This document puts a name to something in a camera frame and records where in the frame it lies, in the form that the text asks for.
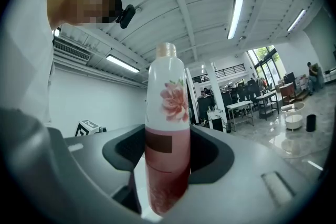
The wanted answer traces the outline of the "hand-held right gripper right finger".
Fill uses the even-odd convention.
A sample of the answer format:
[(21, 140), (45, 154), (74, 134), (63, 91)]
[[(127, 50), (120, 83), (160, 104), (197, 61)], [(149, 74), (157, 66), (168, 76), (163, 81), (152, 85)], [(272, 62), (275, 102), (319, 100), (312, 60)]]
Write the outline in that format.
[(163, 223), (297, 223), (317, 183), (269, 148), (191, 127), (188, 189)]

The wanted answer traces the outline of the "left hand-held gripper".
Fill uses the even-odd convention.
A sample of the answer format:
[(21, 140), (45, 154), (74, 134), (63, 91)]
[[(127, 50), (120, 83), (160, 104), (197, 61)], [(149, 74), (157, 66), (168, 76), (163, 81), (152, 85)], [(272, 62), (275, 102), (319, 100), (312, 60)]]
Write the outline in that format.
[(90, 120), (83, 120), (78, 122), (75, 131), (75, 136), (86, 136), (96, 133), (103, 133), (106, 131), (107, 131), (106, 127), (97, 125)]

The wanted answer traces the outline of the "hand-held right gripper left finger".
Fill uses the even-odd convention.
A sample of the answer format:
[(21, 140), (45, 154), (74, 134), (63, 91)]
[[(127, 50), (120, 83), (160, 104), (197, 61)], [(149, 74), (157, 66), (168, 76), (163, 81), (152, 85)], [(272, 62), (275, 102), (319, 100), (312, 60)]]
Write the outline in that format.
[(19, 110), (1, 109), (1, 156), (37, 223), (144, 223), (134, 168), (144, 127), (64, 138)]

